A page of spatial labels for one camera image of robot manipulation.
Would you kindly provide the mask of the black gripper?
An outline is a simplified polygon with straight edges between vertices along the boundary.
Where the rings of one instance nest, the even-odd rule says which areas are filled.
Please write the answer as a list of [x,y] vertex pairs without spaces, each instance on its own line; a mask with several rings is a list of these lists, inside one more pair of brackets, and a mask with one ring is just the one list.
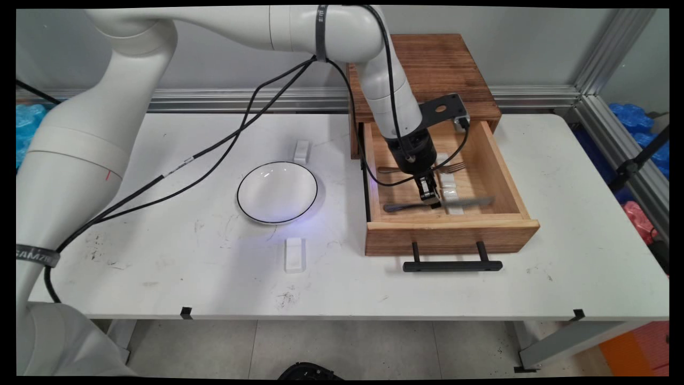
[[401,139],[384,139],[401,172],[415,176],[421,203],[432,209],[442,206],[432,168],[437,150],[427,129],[415,130]]

